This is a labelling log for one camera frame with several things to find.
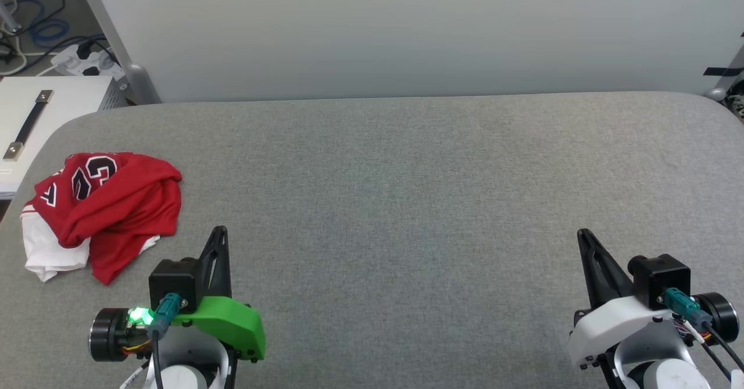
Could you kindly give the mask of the white equipment case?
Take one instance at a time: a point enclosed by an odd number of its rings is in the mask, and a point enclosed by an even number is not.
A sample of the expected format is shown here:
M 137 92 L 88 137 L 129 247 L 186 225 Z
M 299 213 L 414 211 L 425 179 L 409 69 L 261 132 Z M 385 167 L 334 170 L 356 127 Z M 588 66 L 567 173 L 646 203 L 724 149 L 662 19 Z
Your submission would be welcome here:
M 42 92 L 50 92 L 41 114 L 16 158 L 5 160 Z M 73 119 L 128 106 L 111 76 L 5 77 L 0 80 L 0 201 L 16 195 L 35 156 L 49 137 Z

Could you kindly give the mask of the grey metal partition post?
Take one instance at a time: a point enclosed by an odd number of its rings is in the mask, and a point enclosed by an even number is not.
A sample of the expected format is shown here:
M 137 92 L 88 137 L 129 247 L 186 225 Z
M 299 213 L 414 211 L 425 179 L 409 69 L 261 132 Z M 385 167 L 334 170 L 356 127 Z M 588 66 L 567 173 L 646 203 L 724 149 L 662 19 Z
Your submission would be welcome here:
M 90 6 L 93 15 L 95 15 L 104 35 L 106 35 L 106 38 L 109 40 L 113 53 L 119 61 L 119 66 L 123 69 L 123 73 L 127 77 L 128 89 L 134 93 L 141 104 L 159 104 L 160 98 L 151 82 L 149 74 L 147 74 L 147 71 L 143 66 L 134 63 L 130 58 L 130 55 L 128 55 L 121 36 L 115 28 L 110 13 L 106 10 L 104 1 L 86 0 L 86 2 L 88 3 L 88 6 Z
M 734 55 L 732 61 L 726 67 L 744 67 L 744 30 L 742 31 L 741 36 L 739 36 L 739 39 L 742 41 L 742 45 L 736 55 Z M 722 102 L 729 96 L 731 88 L 734 87 L 737 82 L 744 80 L 744 72 L 737 77 L 715 77 L 715 79 L 717 79 L 715 86 L 708 92 L 705 92 L 704 97 Z

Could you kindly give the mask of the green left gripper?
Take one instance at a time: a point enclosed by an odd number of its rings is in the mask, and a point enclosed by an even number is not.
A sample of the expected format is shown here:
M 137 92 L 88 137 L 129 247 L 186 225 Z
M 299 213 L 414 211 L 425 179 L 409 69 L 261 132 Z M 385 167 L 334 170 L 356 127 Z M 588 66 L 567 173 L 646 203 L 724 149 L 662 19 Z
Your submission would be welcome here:
M 102 309 L 90 329 L 90 354 L 96 362 L 122 362 L 131 355 L 144 358 L 152 352 L 153 332 L 160 341 L 170 330 L 194 328 L 215 338 L 250 362 L 264 358 L 266 336 L 256 310 L 232 299 L 228 230 L 213 228 L 197 272 L 197 310 L 181 314 L 186 305 L 167 295 L 156 309 Z

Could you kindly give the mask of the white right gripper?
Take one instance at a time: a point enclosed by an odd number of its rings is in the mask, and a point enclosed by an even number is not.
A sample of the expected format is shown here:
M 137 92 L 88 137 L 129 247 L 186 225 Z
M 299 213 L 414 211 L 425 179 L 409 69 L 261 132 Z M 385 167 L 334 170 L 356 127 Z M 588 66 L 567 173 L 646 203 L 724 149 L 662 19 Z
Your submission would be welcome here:
M 577 311 L 568 338 L 574 367 L 603 372 L 696 372 L 688 347 L 730 349 L 739 317 L 722 295 L 665 292 L 652 311 L 632 297 L 632 281 L 590 229 L 577 231 L 590 311 Z

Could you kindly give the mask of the white power strip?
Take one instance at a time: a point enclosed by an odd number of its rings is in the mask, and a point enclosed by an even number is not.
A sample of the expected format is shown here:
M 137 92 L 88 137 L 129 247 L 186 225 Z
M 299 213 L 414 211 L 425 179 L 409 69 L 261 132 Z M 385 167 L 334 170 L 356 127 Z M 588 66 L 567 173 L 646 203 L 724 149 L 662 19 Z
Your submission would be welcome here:
M 93 51 L 87 57 L 81 57 L 79 45 L 70 45 L 54 55 L 51 66 L 64 76 L 110 76 L 119 83 L 125 79 L 123 69 L 108 53 Z

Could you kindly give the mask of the red white basketball jersey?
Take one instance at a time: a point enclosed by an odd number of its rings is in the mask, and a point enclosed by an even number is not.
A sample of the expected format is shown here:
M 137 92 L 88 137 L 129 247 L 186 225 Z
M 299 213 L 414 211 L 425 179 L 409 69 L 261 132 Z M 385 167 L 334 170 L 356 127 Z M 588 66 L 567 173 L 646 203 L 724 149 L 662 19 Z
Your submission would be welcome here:
M 177 230 L 183 175 L 131 152 L 72 154 L 20 214 L 26 269 L 42 282 L 85 267 L 103 285 Z

